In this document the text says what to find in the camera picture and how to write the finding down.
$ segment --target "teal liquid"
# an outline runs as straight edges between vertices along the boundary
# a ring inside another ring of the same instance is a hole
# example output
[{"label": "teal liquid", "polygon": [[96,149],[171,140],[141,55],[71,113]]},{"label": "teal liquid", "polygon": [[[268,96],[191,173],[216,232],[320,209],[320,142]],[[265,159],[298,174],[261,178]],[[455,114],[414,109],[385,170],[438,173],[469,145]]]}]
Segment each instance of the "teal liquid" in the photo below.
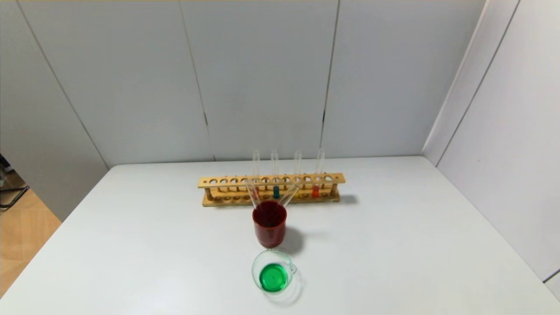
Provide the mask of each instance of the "teal liquid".
[{"label": "teal liquid", "polygon": [[278,292],[286,287],[288,272],[281,265],[270,263],[261,270],[259,281],[265,291]]}]

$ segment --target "glass beaker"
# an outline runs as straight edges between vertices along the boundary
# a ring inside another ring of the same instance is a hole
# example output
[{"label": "glass beaker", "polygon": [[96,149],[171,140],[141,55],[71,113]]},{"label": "glass beaker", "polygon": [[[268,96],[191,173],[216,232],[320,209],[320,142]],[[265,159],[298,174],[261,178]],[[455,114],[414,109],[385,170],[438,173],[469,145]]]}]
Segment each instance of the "glass beaker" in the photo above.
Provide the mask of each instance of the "glass beaker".
[{"label": "glass beaker", "polygon": [[266,294],[277,294],[290,285],[297,268],[287,254],[267,249],[255,258],[251,271],[260,290]]}]

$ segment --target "wooden floor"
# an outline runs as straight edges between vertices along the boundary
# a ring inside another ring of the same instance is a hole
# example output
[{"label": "wooden floor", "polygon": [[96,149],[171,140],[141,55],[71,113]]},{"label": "wooden floor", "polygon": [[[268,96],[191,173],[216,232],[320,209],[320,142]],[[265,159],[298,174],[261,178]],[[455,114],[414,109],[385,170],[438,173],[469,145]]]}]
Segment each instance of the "wooden floor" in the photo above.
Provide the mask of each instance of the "wooden floor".
[{"label": "wooden floor", "polygon": [[[3,195],[1,203],[12,196]],[[59,226],[60,220],[31,189],[0,215],[0,297]]]}]

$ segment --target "table surface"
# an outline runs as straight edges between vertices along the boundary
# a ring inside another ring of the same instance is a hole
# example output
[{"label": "table surface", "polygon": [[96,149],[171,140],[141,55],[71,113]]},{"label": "table surface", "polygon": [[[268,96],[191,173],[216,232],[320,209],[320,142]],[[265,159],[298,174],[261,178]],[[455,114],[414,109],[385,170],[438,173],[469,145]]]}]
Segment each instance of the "table surface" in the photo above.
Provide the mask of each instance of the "table surface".
[{"label": "table surface", "polygon": [[247,174],[251,162],[139,164],[107,173],[6,292],[0,314],[560,314],[423,157],[329,159],[325,171],[346,177],[340,203],[288,207],[281,246],[302,285],[292,304],[253,283],[263,248],[250,207],[201,205],[199,177]]}]

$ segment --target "wooden test tube rack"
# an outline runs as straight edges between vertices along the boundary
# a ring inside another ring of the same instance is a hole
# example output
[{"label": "wooden test tube rack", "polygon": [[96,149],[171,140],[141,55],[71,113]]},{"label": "wooden test tube rack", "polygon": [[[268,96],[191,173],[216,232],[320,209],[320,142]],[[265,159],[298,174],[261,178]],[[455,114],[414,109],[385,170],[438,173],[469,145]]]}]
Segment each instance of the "wooden test tube rack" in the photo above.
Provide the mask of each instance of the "wooden test tube rack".
[{"label": "wooden test tube rack", "polygon": [[[315,174],[302,174],[299,177],[293,174],[284,174],[278,177],[278,181],[273,181],[273,176],[265,175],[259,177],[255,186],[259,187],[261,201],[273,199],[273,187],[280,188],[280,195],[283,196],[286,190],[297,182],[300,190],[290,203],[305,202],[338,202],[338,184],[346,182],[342,173],[323,173],[320,179],[315,179]],[[204,207],[216,206],[252,206],[251,198],[247,193],[246,182],[252,180],[249,176],[224,176],[224,177],[201,177],[198,181],[198,188],[204,188]],[[313,186],[319,186],[319,196],[313,197]]]}]

